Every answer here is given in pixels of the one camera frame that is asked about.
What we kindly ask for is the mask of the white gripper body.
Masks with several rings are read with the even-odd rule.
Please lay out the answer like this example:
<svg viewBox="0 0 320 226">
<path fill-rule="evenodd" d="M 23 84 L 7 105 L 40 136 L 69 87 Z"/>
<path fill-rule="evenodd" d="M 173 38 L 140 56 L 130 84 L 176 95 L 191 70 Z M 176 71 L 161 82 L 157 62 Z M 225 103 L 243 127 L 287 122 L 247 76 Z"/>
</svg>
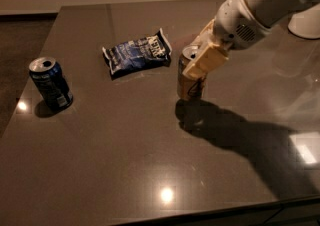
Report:
<svg viewBox="0 0 320 226">
<path fill-rule="evenodd" d="M 270 29 L 256 19 L 246 0 L 226 0 L 214 18 L 214 40 L 227 49 L 247 49 L 269 34 Z"/>
</svg>

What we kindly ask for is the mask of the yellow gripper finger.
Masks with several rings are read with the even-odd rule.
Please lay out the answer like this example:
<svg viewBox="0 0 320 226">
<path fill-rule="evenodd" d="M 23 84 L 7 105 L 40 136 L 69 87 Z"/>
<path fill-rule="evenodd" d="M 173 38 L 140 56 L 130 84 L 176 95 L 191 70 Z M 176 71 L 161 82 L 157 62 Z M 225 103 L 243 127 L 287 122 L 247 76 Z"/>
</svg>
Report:
<svg viewBox="0 0 320 226">
<path fill-rule="evenodd" d="M 189 60 L 182 74 L 190 80 L 202 79 L 228 61 L 228 52 L 211 37 L 197 37 L 182 54 Z"/>
<path fill-rule="evenodd" d="M 190 46 L 195 49 L 203 50 L 207 46 L 210 48 L 216 48 L 214 43 L 213 33 L 214 19 L 208 22 L 208 24 L 201 30 L 198 36 L 191 42 Z"/>
</svg>

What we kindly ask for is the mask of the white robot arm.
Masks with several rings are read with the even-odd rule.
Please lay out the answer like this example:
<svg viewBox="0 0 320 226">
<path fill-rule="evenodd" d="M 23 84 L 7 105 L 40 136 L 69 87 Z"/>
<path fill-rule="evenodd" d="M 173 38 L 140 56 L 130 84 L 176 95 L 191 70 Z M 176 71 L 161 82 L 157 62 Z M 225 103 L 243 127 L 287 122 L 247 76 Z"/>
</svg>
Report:
<svg viewBox="0 0 320 226">
<path fill-rule="evenodd" d="M 193 41 L 198 52 L 183 75 L 192 80 L 205 77 L 228 60 L 229 51 L 253 46 L 284 17 L 318 3 L 319 0 L 226 0 Z"/>
</svg>

